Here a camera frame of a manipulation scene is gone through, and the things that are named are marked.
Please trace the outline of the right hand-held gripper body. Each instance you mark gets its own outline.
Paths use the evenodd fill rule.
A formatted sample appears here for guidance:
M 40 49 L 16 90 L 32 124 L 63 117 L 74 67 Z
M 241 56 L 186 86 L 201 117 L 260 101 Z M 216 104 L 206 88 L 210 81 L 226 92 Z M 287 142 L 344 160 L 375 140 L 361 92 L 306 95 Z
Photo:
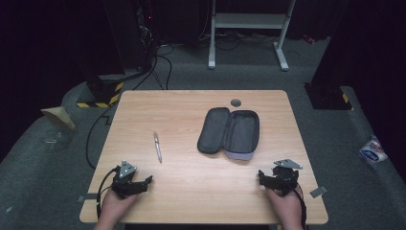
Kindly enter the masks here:
M 277 190 L 285 196 L 298 186 L 299 170 L 303 167 L 291 159 L 278 160 L 274 164 L 272 176 L 266 187 Z

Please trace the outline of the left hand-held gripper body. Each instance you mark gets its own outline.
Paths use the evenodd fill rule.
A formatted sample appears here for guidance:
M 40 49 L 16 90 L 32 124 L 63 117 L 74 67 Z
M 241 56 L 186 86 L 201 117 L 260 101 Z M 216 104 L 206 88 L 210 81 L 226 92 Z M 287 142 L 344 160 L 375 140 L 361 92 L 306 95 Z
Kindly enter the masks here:
M 137 168 L 135 166 L 125 160 L 122 161 L 111 185 L 112 191 L 115 192 L 119 198 L 124 199 L 128 196 L 137 195 L 134 189 L 135 186 L 140 183 L 132 181 L 136 171 Z

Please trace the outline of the silver pen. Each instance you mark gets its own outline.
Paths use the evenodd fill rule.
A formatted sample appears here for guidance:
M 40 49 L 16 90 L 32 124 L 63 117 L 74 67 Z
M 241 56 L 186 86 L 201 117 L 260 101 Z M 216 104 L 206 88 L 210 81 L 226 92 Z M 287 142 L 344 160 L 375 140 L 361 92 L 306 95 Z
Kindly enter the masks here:
M 155 148 L 156 148 L 156 153 L 157 153 L 157 157 L 158 157 L 158 161 L 160 164 L 163 163 L 163 158 L 162 158 L 162 152 L 161 152 L 161 148 L 160 148 L 160 142 L 159 142 L 159 137 L 158 134 L 154 131 L 153 132 L 153 137 L 154 137 L 154 143 L 155 143 Z

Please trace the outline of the black pencil case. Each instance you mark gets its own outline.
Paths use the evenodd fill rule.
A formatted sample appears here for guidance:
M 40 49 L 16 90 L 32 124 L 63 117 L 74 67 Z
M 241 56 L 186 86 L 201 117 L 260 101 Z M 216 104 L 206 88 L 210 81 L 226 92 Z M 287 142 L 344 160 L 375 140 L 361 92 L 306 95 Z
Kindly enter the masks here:
M 259 143 L 259 116 L 252 110 L 215 107 L 208 111 L 197 141 L 206 154 L 221 150 L 230 159 L 251 160 Z

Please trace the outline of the person's left hand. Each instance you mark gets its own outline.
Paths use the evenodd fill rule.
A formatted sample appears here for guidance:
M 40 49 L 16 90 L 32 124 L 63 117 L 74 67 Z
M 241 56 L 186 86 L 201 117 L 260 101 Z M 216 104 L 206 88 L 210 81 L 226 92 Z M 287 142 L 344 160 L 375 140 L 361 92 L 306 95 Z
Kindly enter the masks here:
M 136 202 L 137 198 L 137 195 L 120 198 L 115 192 L 109 190 L 103 199 L 101 215 L 93 230 L 114 230 L 116 224 Z

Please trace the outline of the grey tape strip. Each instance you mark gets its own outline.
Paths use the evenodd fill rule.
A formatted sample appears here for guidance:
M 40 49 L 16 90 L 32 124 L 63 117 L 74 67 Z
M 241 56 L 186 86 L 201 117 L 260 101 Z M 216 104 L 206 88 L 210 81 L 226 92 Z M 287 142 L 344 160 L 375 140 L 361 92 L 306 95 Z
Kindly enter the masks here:
M 320 186 L 319 188 L 313 190 L 310 192 L 310 195 L 313 198 L 316 198 L 318 196 L 322 196 L 323 194 L 325 194 L 327 192 L 327 187 L 326 186 Z
M 98 195 L 95 193 L 85 194 L 85 195 L 80 195 L 77 199 L 77 202 L 82 203 L 85 200 L 96 200 L 97 198 L 98 198 Z

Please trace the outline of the black yellow striped stand base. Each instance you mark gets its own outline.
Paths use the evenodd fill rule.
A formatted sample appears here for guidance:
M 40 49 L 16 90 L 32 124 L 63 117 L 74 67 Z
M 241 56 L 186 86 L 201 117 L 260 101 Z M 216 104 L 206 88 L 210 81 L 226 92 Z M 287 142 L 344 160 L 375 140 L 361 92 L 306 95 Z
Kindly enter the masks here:
M 94 77 L 83 86 L 77 98 L 77 106 L 81 108 L 110 107 L 118 101 L 123 86 L 122 81 L 102 80 Z

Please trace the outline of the white and blue packet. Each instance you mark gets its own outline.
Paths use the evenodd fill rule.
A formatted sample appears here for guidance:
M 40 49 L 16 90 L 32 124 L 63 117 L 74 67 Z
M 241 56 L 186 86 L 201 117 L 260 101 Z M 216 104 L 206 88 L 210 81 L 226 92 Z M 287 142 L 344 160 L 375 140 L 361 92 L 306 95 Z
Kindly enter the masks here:
M 359 150 L 359 156 L 369 165 L 376 164 L 388 159 L 388 155 L 375 135 Z

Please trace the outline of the tan cardboard piece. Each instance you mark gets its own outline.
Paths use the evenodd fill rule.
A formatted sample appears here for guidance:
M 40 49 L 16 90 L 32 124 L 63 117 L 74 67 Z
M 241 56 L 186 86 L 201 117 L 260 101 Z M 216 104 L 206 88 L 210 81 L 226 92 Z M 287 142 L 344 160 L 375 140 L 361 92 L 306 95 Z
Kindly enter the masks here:
M 41 112 L 53 124 L 59 127 L 70 130 L 74 130 L 76 128 L 74 121 L 63 106 L 43 108 L 41 109 Z

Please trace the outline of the dark equipment rack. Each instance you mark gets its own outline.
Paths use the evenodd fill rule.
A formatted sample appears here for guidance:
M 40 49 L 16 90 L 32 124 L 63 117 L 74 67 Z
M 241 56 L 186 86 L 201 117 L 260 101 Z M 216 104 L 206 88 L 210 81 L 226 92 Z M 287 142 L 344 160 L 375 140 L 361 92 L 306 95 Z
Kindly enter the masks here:
M 147 0 L 103 0 L 103 4 L 124 74 L 147 71 L 155 48 L 152 24 L 146 19 Z

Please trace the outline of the white metal stand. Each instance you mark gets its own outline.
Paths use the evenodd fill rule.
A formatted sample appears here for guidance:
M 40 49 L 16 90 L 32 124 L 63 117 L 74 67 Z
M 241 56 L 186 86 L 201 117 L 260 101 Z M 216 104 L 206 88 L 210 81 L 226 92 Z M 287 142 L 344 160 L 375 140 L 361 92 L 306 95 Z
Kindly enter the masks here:
M 215 69 L 215 30 L 216 29 L 262 29 L 280 30 L 279 38 L 273 43 L 280 67 L 288 71 L 289 66 L 282 50 L 282 45 L 290 24 L 296 0 L 289 0 L 286 13 L 226 13 L 216 11 L 216 0 L 212 0 L 210 47 L 208 68 Z

